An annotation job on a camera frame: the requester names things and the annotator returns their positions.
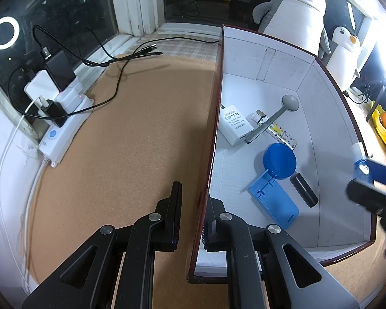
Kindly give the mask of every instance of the black clamp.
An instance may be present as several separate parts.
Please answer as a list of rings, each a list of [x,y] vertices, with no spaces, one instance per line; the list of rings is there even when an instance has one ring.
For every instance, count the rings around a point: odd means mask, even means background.
[[[380,224],[386,232],[386,192],[359,179],[350,181],[346,188],[350,200],[381,217]]]
[[[226,251],[229,308],[359,309],[355,298],[279,225],[248,225],[209,198],[203,231],[205,249]]]
[[[22,309],[151,308],[155,251],[173,252],[179,241],[181,183],[169,198],[134,225],[104,225],[86,240],[23,302]]]

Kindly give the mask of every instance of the desk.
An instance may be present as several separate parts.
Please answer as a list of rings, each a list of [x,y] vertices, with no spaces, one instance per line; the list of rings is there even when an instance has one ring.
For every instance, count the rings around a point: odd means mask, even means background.
[[[365,117],[370,109],[370,104],[357,105],[347,99],[350,109],[356,119],[363,136],[367,153],[373,159],[386,164],[386,145],[378,137],[373,121],[366,122]],[[375,183],[375,186],[386,191],[386,186]],[[349,292],[360,302],[365,300],[374,290],[386,283],[386,234],[380,225],[378,217],[376,228],[376,241],[373,245],[335,265],[326,269],[344,285]]]
[[[30,270],[38,282],[102,225],[123,227],[153,211],[159,199],[168,197],[173,180],[179,180],[179,247],[156,255],[153,307],[227,308],[227,285],[188,284],[184,271],[213,69],[212,61],[180,57],[128,65],[117,98],[89,117],[62,163],[44,174],[32,204],[29,236]],[[110,96],[118,72],[112,65],[99,78],[91,90],[96,103]],[[197,99],[195,105],[191,99]],[[386,147],[365,122],[365,113],[349,105],[368,152],[386,163]],[[378,224],[375,244],[327,270],[361,302],[386,281],[385,245]]]

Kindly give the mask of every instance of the black charger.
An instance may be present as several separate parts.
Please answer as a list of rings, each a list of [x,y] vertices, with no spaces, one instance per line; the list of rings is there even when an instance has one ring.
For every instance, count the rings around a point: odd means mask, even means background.
[[[312,191],[300,173],[294,173],[290,177],[290,182],[293,184],[297,192],[310,208],[314,207],[317,202],[319,202],[316,194]]]
[[[63,50],[50,54],[47,48],[44,48],[41,55],[37,51],[31,51],[23,56],[22,61],[34,72],[30,78],[33,78],[38,71],[46,70],[60,92],[76,78]]]
[[[47,100],[48,107],[42,106],[40,109],[42,112],[46,113],[49,117],[60,117],[67,115],[67,112],[64,110],[62,105],[59,102],[54,102],[53,100]],[[59,128],[66,123],[67,117],[53,119],[52,122],[57,125]]]

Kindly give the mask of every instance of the cardboard box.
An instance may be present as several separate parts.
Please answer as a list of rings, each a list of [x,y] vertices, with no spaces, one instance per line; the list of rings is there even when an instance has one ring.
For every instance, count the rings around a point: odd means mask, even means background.
[[[223,201],[227,212],[248,224],[274,221],[251,197],[247,187],[264,171],[264,150],[276,142],[263,133],[251,144],[231,146],[218,133],[219,108],[235,105],[253,125],[258,109],[268,116],[281,98],[299,99],[296,112],[285,112],[278,124],[297,140],[296,172],[319,198],[309,208],[288,179],[279,183],[299,208],[287,232],[322,265],[328,266],[372,245],[376,217],[352,203],[345,188],[353,178],[351,146],[363,138],[346,99],[318,57],[270,36],[225,26],[219,41],[211,107],[202,153],[197,205],[186,273],[191,283],[225,282],[225,252],[208,253],[202,229],[208,196]]]

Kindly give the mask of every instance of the blue container lid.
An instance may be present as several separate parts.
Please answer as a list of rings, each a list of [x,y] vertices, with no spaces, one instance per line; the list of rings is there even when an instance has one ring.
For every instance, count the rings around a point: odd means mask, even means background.
[[[274,143],[266,150],[263,165],[271,177],[285,179],[296,170],[296,157],[288,146]]]

